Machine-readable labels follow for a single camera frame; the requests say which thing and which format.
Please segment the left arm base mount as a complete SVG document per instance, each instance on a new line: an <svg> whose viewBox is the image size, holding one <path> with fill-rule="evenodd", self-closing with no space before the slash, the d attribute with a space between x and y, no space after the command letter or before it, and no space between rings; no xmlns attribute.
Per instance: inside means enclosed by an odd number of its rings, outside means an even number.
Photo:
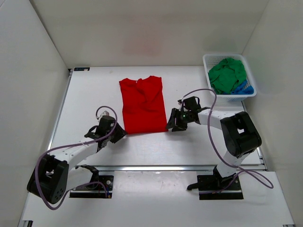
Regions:
<svg viewBox="0 0 303 227"><path fill-rule="evenodd" d="M114 185L114 176L102 174L100 171L89 165L77 166L76 169L86 169L92 173L88 185L80 185L70 191L70 198L79 199L111 199Z"/></svg>

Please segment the red t shirt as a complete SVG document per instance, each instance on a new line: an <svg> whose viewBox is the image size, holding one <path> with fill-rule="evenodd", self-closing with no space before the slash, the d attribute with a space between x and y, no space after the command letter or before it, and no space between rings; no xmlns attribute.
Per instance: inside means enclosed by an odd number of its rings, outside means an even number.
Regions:
<svg viewBox="0 0 303 227"><path fill-rule="evenodd" d="M128 134L166 132L167 118L162 94L162 78L119 81L123 100L123 120Z"/></svg>

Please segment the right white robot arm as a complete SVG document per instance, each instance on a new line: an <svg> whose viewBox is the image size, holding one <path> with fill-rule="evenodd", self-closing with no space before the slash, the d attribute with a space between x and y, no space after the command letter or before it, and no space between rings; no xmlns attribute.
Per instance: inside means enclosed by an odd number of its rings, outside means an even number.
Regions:
<svg viewBox="0 0 303 227"><path fill-rule="evenodd" d="M210 107L201 107L200 99L196 96L178 100L178 103L180 108L173 108L171 111L166 125L168 130L185 131L187 125L192 122L205 125L212 146L214 141L211 128L222 131L227 151L223 157L216 152L221 162L213 170L212 183L215 188L224 189L243 160L262 143L254 123L244 111L228 115Z"/></svg>

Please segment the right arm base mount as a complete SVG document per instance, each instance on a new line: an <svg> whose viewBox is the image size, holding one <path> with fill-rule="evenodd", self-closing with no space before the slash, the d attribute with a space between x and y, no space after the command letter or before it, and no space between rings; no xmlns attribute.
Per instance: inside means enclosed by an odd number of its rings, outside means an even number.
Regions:
<svg viewBox="0 0 303 227"><path fill-rule="evenodd" d="M243 200L243 192L237 174L227 178L218 175L198 175L197 182L187 186L187 191L198 189L200 200Z"/></svg>

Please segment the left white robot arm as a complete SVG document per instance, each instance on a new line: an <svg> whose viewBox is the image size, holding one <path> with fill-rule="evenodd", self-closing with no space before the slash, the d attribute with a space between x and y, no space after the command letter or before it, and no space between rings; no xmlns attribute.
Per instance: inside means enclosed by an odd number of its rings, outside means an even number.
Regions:
<svg viewBox="0 0 303 227"><path fill-rule="evenodd" d="M127 132L112 116L104 115L99 124L85 134L77 146L63 146L43 155L36 164L27 184L27 191L46 204L57 204L67 192L76 188L107 189L99 181L98 170L88 164L81 164L86 158L98 153L107 143L115 144Z"/></svg>

